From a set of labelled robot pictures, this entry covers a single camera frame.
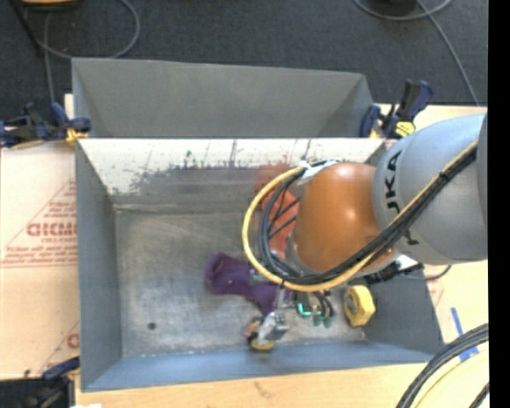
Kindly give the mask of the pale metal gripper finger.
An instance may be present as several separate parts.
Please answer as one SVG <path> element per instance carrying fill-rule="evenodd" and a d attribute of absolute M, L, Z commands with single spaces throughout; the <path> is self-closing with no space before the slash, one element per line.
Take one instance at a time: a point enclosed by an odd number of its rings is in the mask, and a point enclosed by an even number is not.
<path fill-rule="evenodd" d="M 281 338 L 281 315 L 275 311 L 267 314 L 259 325 L 258 339 Z"/>
<path fill-rule="evenodd" d="M 289 325 L 286 316 L 282 313 L 271 312 L 264 320 L 264 339 L 277 341 L 288 332 Z"/>

